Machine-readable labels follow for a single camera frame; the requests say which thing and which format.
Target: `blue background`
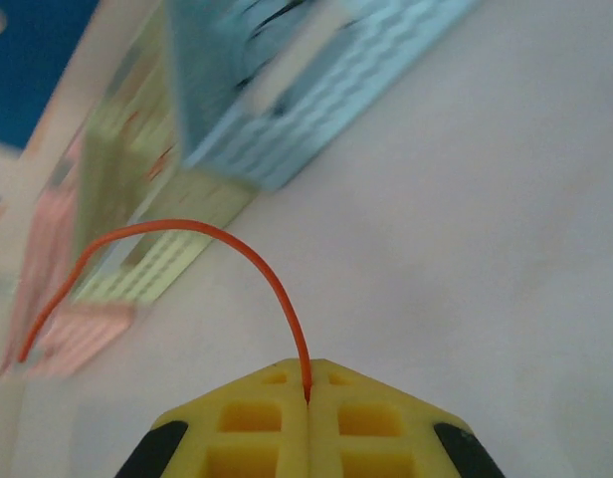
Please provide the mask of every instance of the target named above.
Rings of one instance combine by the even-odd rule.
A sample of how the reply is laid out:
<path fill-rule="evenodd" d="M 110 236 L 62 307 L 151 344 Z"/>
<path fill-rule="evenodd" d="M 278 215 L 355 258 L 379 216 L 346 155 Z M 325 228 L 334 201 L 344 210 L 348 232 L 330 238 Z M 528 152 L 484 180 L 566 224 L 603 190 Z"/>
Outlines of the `blue background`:
<path fill-rule="evenodd" d="M 0 0 L 0 142 L 23 149 L 99 0 Z"/>

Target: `white table surface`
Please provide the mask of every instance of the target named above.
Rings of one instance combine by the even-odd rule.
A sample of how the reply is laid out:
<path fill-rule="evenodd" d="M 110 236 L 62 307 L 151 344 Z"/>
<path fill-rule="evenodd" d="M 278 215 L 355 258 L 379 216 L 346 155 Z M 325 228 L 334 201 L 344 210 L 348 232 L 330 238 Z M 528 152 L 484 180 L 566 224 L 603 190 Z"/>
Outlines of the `white table surface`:
<path fill-rule="evenodd" d="M 613 477 L 613 0 L 489 0 L 230 228 L 314 357 L 464 417 L 509 477 Z M 26 392 L 14 478 L 113 476 L 162 411 L 295 354 L 213 245 L 108 352 Z"/>

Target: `light blue breadboard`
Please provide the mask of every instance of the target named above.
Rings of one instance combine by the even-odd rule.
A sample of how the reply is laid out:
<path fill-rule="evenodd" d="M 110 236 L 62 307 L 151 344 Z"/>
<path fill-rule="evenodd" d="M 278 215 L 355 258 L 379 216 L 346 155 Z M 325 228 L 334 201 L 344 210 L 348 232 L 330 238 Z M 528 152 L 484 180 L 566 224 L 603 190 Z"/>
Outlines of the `light blue breadboard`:
<path fill-rule="evenodd" d="M 280 100 L 251 117 L 237 85 L 291 37 L 311 2 L 248 42 L 286 0 L 167 0 L 185 167 L 275 190 L 298 174 L 479 0 L 380 0 Z"/>

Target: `yellow plastic part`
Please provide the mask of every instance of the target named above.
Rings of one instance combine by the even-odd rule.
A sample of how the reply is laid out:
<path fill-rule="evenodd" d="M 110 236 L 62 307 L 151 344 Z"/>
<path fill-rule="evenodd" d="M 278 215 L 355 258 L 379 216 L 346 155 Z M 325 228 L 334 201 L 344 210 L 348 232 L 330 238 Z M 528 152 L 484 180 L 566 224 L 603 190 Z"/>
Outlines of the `yellow plastic part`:
<path fill-rule="evenodd" d="M 162 415 L 189 428 L 162 478 L 459 478 L 433 425 L 460 418 L 328 360 L 309 406 L 288 359 Z"/>

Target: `orange wire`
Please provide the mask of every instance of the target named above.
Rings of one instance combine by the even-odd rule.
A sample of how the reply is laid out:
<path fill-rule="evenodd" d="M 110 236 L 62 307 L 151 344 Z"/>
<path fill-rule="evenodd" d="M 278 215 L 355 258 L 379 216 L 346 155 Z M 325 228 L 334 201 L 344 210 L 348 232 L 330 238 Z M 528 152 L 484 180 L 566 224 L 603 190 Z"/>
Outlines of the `orange wire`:
<path fill-rule="evenodd" d="M 35 321 L 35 324 L 33 325 L 30 333 L 28 334 L 28 337 L 26 338 L 26 341 L 24 342 L 24 345 L 19 353 L 19 362 L 26 361 L 41 328 L 46 324 L 48 318 L 52 315 L 57 306 L 59 306 L 59 304 L 61 304 L 61 302 L 70 293 L 77 280 L 79 280 L 79 277 L 83 273 L 85 267 L 88 265 L 88 262 L 98 249 L 114 241 L 118 241 L 120 239 L 124 239 L 130 236 L 135 236 L 137 234 L 168 230 L 194 231 L 200 232 L 202 234 L 207 234 L 208 236 L 211 236 L 214 239 L 218 239 L 219 241 L 224 242 L 228 246 L 231 246 L 232 248 L 236 249 L 247 259 L 249 259 L 258 268 L 260 272 L 262 272 L 262 274 L 265 276 L 267 281 L 269 281 L 269 284 L 276 293 L 276 296 L 280 301 L 280 305 L 282 306 L 283 311 L 287 316 L 287 322 L 289 322 L 289 327 L 291 328 L 291 331 L 294 335 L 294 340 L 296 341 L 296 346 L 298 347 L 298 357 L 300 359 L 300 367 L 302 370 L 305 398 L 308 402 L 308 400 L 310 399 L 312 375 L 310 369 L 310 359 L 308 357 L 307 341 L 305 340 L 305 335 L 303 333 L 302 327 L 300 326 L 300 321 L 298 320 L 298 316 L 296 314 L 296 311 L 294 310 L 294 306 L 289 299 L 289 295 L 287 294 L 285 287 L 280 282 L 280 279 L 269 266 L 269 264 L 267 264 L 265 260 L 256 251 L 254 251 L 251 247 L 249 247 L 237 237 L 232 236 L 228 232 L 223 231 L 222 229 L 214 227 L 210 224 L 186 219 L 163 219 L 121 227 L 112 232 L 104 234 L 99 239 L 90 244 L 83 252 L 81 257 L 79 257 L 79 259 L 77 260 L 77 264 L 70 273 L 70 276 L 68 277 L 66 282 L 64 282 L 61 288 L 59 288 L 59 291 L 57 291 L 54 297 L 50 300 L 46 307 L 44 307 L 44 309 L 37 317 L 37 320 Z"/>

